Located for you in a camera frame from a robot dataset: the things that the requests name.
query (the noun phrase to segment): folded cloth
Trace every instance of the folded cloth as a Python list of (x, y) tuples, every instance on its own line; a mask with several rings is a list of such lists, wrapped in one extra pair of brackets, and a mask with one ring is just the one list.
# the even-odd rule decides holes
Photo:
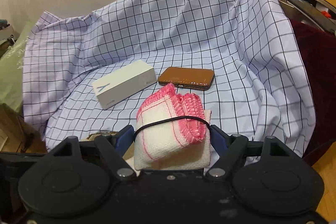
[[(211, 111), (203, 110), (196, 94), (176, 94), (168, 84), (140, 106), (137, 128), (177, 116), (195, 116), (209, 122)], [(197, 169), (210, 164), (210, 136), (205, 124), (181, 119), (139, 132), (134, 147), (134, 167), (140, 169)]]

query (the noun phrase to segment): grid pattern fabric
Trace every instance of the grid pattern fabric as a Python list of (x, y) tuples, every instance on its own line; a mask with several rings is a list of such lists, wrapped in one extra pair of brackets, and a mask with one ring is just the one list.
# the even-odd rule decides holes
[(170, 66), (215, 71), (195, 92), (211, 123), (262, 141), (274, 135), (302, 156), (315, 126), (310, 87), (278, 0), (117, 0), (61, 19), (44, 12), (26, 46), (25, 121), (53, 148), (64, 138), (136, 125), (156, 83), (102, 110), (92, 82), (133, 61), (157, 77)]

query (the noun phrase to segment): white container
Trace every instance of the white container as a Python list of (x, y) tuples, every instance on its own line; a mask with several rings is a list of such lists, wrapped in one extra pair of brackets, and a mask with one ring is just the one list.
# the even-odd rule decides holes
[(135, 61), (92, 83), (103, 109), (108, 109), (156, 82), (154, 68), (142, 60)]

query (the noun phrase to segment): brown wallet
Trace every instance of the brown wallet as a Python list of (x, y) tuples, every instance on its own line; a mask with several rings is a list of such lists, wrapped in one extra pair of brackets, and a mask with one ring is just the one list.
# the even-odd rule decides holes
[(208, 90), (215, 78), (210, 69), (169, 67), (158, 78), (160, 85), (173, 83), (179, 88)]

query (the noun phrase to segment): maroon fabric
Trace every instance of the maroon fabric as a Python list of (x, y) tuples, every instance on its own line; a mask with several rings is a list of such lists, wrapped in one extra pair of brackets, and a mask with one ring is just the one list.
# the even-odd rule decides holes
[(300, 22), (291, 20), (291, 24), (316, 112), (315, 130), (303, 155), (304, 160), (313, 165), (330, 147), (322, 144), (336, 138), (336, 38)]

